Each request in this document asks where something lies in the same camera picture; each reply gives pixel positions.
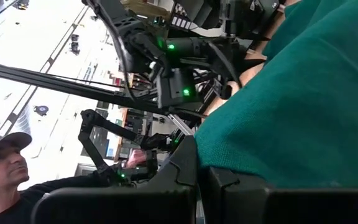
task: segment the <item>metal rod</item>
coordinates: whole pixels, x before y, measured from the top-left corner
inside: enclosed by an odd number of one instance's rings
[[[128,97],[125,97],[121,92],[104,90],[102,88],[97,88],[82,83],[75,83],[61,78],[55,78],[52,75],[47,75],[40,72],[33,72],[0,65],[0,78],[91,98],[94,100],[100,100],[107,103],[113,103],[127,108],[135,108],[138,110],[148,111],[161,115],[168,114],[165,110],[159,109],[155,103],[142,102],[142,104],[139,105],[137,102],[134,102]]]
[[[194,135],[194,131],[187,126],[187,124],[182,121],[177,115],[168,115],[168,118],[176,125],[178,126],[179,130],[183,132],[183,134],[187,136]]]

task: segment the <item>black mount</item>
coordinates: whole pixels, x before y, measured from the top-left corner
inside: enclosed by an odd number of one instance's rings
[[[109,185],[128,186],[131,185],[132,181],[151,179],[157,173],[157,152],[153,149],[159,147],[161,150],[164,150],[168,148],[166,141],[168,138],[167,134],[154,134],[152,137],[136,134],[106,120],[94,110],[82,111],[81,117],[83,122],[78,140],[80,140],[85,151],[94,162],[99,174],[108,180]],[[146,150],[145,166],[125,169],[121,167],[121,164],[113,167],[108,166],[90,139],[92,129],[95,127],[104,128],[109,132],[138,144],[142,149]]]

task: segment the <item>metal bracket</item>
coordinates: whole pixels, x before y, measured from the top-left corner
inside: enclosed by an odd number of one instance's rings
[[[191,128],[189,128],[189,126],[182,121],[177,115],[175,114],[170,114],[168,115],[168,118],[176,125],[178,126],[179,130],[183,132],[183,134],[187,135],[187,136],[193,136],[194,135],[194,131],[191,130]]]

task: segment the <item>man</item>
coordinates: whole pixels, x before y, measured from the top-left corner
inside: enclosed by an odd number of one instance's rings
[[[30,223],[33,206],[49,192],[63,187],[107,187],[107,180],[96,171],[87,176],[53,180],[34,185],[19,192],[17,186],[28,181],[29,175],[25,159],[20,152],[32,141],[26,133],[12,133],[0,136],[0,224]],[[128,166],[144,162],[145,156],[139,151],[133,153]]]

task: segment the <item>green led light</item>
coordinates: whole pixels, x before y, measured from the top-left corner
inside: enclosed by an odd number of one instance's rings
[[[183,90],[183,94],[185,96],[190,96],[190,90]]]
[[[163,39],[161,39],[161,38],[157,38],[157,44],[158,44],[158,46],[159,46],[161,49],[162,49],[163,46],[165,45]]]

